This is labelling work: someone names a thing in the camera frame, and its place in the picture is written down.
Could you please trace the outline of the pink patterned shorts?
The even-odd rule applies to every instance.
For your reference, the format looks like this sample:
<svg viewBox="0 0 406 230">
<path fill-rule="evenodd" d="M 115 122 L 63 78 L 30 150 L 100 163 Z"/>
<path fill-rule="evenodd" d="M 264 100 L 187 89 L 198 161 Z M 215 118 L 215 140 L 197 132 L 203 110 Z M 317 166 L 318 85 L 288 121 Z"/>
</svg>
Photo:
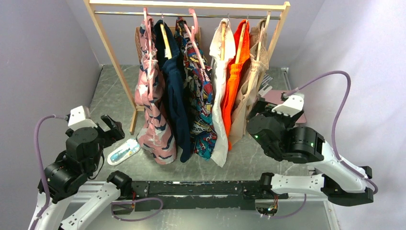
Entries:
<svg viewBox="0 0 406 230">
<path fill-rule="evenodd" d="M 137 135 L 140 146 L 149 151 L 158 164 L 169 164 L 176 159 L 176 141 L 170 127 L 162 96 L 165 80 L 159 69 L 152 22 L 152 67 L 149 66 L 144 22 L 140 24 L 142 59 L 135 89 L 135 103 L 144 107 L 145 123 Z"/>
</svg>

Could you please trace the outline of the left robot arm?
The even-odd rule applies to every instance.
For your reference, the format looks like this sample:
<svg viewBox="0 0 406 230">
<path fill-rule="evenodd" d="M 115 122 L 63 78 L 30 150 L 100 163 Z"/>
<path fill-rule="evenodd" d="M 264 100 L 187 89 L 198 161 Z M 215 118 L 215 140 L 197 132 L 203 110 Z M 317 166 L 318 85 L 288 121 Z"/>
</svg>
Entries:
<svg viewBox="0 0 406 230">
<path fill-rule="evenodd" d="M 42 117 L 34 129 L 34 149 L 37 155 L 40 181 L 38 184 L 37 205 L 29 225 L 31 230 L 66 230 L 69 227 L 83 229 L 98 216 L 112 201 L 127 199 L 134 194 L 132 179 L 121 171 L 111 173 L 101 190 L 86 202 L 70 220 L 62 217 L 79 188 L 93 174 L 101 170 L 104 163 L 103 150 L 125 137 L 121 122 L 108 115 L 102 121 L 109 127 L 104 131 L 99 124 L 85 125 L 77 130 L 66 131 L 66 150 L 58 154 L 56 160 L 43 166 L 39 148 L 39 129 L 47 119 L 73 120 L 73 115 L 48 115 Z"/>
</svg>

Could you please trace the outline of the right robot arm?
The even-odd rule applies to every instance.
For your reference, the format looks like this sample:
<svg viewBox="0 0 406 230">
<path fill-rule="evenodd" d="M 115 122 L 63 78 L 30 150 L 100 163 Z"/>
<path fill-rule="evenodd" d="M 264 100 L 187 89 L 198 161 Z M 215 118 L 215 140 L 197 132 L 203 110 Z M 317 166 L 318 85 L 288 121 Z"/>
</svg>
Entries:
<svg viewBox="0 0 406 230">
<path fill-rule="evenodd" d="M 265 172 L 258 186 L 263 198 L 288 193 L 326 197 L 345 207 L 373 202 L 368 166 L 358 167 L 335 154 L 325 138 L 314 129 L 298 125 L 304 100 L 293 95 L 282 104 L 258 97 L 247 116 L 246 131 L 259 143 L 266 156 L 276 161 L 304 164 L 316 170 L 307 176 L 286 176 Z"/>
</svg>

